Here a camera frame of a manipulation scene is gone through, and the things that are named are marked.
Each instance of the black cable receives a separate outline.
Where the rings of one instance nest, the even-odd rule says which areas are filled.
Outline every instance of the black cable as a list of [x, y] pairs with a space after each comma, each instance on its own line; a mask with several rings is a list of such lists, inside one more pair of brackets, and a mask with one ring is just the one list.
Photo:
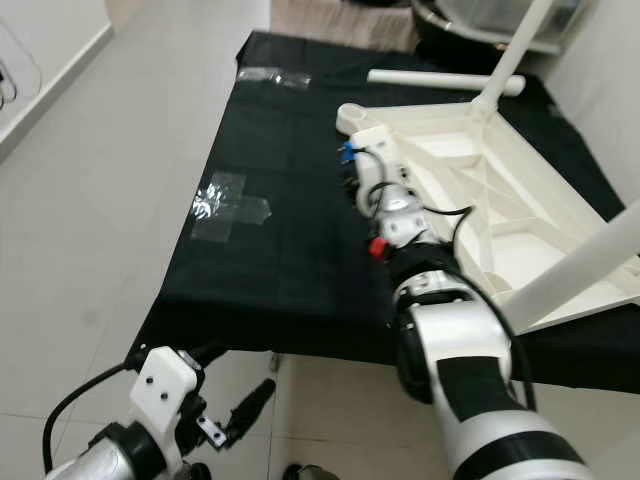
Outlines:
[[511, 346], [513, 347], [513, 350], [516, 356], [518, 357], [518, 361], [520, 362], [520, 369], [522, 371], [522, 384], [524, 388], [524, 396], [525, 396], [527, 408], [534, 412], [537, 411], [538, 406], [536, 402], [536, 395], [533, 390], [533, 377], [531, 374], [531, 366], [529, 365], [529, 359], [527, 358], [527, 354], [524, 351], [524, 347], [520, 342], [520, 338], [515, 334], [515, 332], [511, 328], [511, 325], [505, 318], [504, 314], [496, 306], [493, 300], [491, 300], [491, 298], [489, 298], [489, 296], [486, 293], [484, 293], [482, 289], [478, 285], [476, 285], [475, 282], [473, 282], [473, 280], [471, 280], [469, 277], [464, 275], [462, 272], [445, 269], [444, 267], [443, 267], [443, 270], [449, 275], [451, 275], [452, 277], [455, 277], [461, 282], [465, 283], [469, 288], [471, 288], [471, 290], [477, 293], [480, 296], [480, 298], [482, 298], [482, 300], [493, 311], [493, 314], [498, 319], [498, 322], [500, 323], [500, 326], [504, 330], [504, 333], [509, 338], [509, 341], [511, 342]]
[[451, 232], [451, 246], [453, 248], [455, 248], [456, 246], [456, 239], [458, 238], [458, 232], [460, 231], [460, 227], [462, 227], [462, 224], [467, 219], [467, 217], [471, 215], [471, 212], [473, 212], [473, 210], [474, 210], [473, 205], [470, 205], [461, 210], [463, 211], [463, 213], [461, 214], [462, 216], [460, 217], [460, 220], [458, 220], [458, 223], [456, 223], [456, 226], [453, 227], [453, 232]]
[[80, 395], [92, 389], [99, 383], [104, 382], [108, 378], [114, 376], [116, 373], [121, 372], [127, 368], [125, 363], [121, 363], [116, 365], [115, 367], [111, 367], [109, 370], [102, 372], [100, 375], [93, 377], [91, 380], [87, 381], [84, 385], [76, 388], [73, 392], [67, 395], [57, 406], [53, 409], [49, 418], [47, 418], [47, 422], [44, 425], [44, 431], [42, 432], [42, 460], [44, 462], [44, 473], [48, 474], [51, 470], [53, 470], [53, 458], [51, 456], [51, 434], [53, 432], [53, 426], [62, 413], [62, 411], [67, 408], [75, 399], [77, 399]]

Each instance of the black tablecloth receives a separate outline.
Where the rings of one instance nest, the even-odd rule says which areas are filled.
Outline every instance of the black tablecloth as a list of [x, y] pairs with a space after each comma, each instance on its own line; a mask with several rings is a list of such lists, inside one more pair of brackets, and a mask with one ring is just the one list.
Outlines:
[[[236, 223], [226, 243], [194, 239], [187, 215], [162, 289], [132, 346], [192, 347], [212, 338], [274, 350], [391, 363], [390, 288], [366, 250], [367, 225], [345, 197], [337, 108], [450, 103], [469, 92], [367, 84], [370, 68], [438, 69], [413, 56], [254, 32], [239, 67], [310, 74], [307, 89], [236, 82], [200, 187], [216, 171], [246, 176], [263, 225]], [[542, 84], [529, 78], [501, 113], [603, 216], [623, 205]]]

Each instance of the white pipe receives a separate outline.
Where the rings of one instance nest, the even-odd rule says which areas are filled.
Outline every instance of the white pipe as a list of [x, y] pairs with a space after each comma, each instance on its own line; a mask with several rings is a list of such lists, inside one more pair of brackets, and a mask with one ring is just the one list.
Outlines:
[[640, 200], [515, 293], [502, 310], [516, 332], [520, 333], [638, 253]]
[[[490, 78], [488, 75], [461, 75], [457, 73], [379, 69], [369, 70], [369, 74], [367, 75], [368, 82], [458, 90], [482, 90]], [[516, 97], [522, 93], [525, 84], [526, 81], [522, 75], [513, 75], [507, 79], [503, 94], [509, 97]]]
[[529, 48], [542, 22], [546, 18], [554, 0], [534, 0], [529, 7], [522, 23], [509, 43], [509, 47], [502, 54], [491, 79], [473, 104], [482, 112], [490, 114], [498, 109], [498, 99], [505, 89], [509, 77], [513, 75]]

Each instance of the cable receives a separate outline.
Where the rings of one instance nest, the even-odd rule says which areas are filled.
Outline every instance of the cable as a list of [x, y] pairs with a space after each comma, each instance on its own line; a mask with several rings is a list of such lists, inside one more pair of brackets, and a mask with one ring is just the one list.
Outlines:
[[461, 282], [465, 283], [471, 290], [473, 290], [482, 300], [489, 306], [489, 308], [493, 311], [493, 314], [498, 319], [500, 326], [504, 330], [505, 335], [509, 338], [513, 350], [518, 357], [518, 361], [520, 362], [520, 369], [522, 370], [522, 383], [524, 387], [524, 396], [527, 404], [527, 408], [532, 411], [537, 411], [538, 406], [536, 402], [536, 395], [533, 389], [533, 377], [531, 374], [531, 366], [529, 365], [529, 359], [527, 358], [527, 354], [524, 351], [524, 347], [520, 342], [520, 338], [515, 334], [511, 325], [505, 318], [504, 314], [500, 311], [500, 309], [496, 306], [496, 304], [489, 298], [489, 296], [482, 291], [482, 289], [476, 285], [469, 277], [464, 275], [462, 272], [457, 272], [451, 269], [443, 268], [443, 270], [451, 275], [452, 277], [457, 278]]
[[451, 233], [451, 247], [455, 248], [456, 246], [456, 239], [458, 238], [458, 232], [460, 231], [460, 227], [462, 227], [462, 224], [464, 223], [464, 221], [467, 219], [467, 217], [469, 215], [471, 215], [471, 212], [473, 212], [474, 207], [473, 205], [470, 205], [466, 208], [463, 208], [462, 210], [464, 210], [464, 213], [462, 213], [460, 220], [458, 220], [458, 223], [456, 223], [456, 226], [453, 227], [453, 232]]
[[53, 409], [47, 422], [44, 425], [44, 431], [42, 432], [42, 460], [44, 462], [44, 473], [48, 474], [53, 470], [53, 458], [51, 456], [51, 434], [53, 432], [53, 426], [62, 413], [75, 399], [80, 395], [92, 389], [99, 383], [104, 382], [108, 378], [114, 376], [116, 373], [121, 372], [127, 368], [125, 363], [111, 367], [109, 370], [102, 372], [100, 375], [93, 377], [87, 381], [84, 385], [76, 388], [73, 392], [67, 395], [57, 406]]
[[[3, 83], [9, 85], [9, 87], [13, 91], [12, 95], [6, 96], [4, 94], [4, 91], [2, 89]], [[18, 87], [16, 85], [16, 82], [13, 80], [13, 77], [9, 73], [9, 70], [2, 62], [2, 60], [0, 60], [0, 95], [2, 95], [2, 105], [4, 105], [5, 103], [11, 103], [15, 101], [16, 98], [18, 98]]]

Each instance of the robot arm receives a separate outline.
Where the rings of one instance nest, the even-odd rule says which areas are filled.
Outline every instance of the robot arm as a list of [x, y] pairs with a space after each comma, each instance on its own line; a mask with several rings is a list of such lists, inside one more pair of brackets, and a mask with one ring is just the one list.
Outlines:
[[371, 221], [372, 255], [395, 289], [398, 370], [405, 390], [433, 403], [454, 480], [588, 480], [569, 443], [509, 389], [513, 333], [491, 300], [462, 272], [452, 242], [395, 163], [386, 127], [345, 145], [345, 186]]
[[[194, 355], [203, 364], [221, 355], [219, 347]], [[232, 411], [226, 427], [205, 414], [199, 391], [200, 363], [169, 347], [141, 352], [144, 361], [131, 390], [131, 423], [112, 423], [76, 460], [47, 472], [46, 480], [210, 480], [203, 464], [187, 465], [183, 457], [207, 441], [216, 450], [230, 448], [244, 436], [275, 390], [265, 380]]]

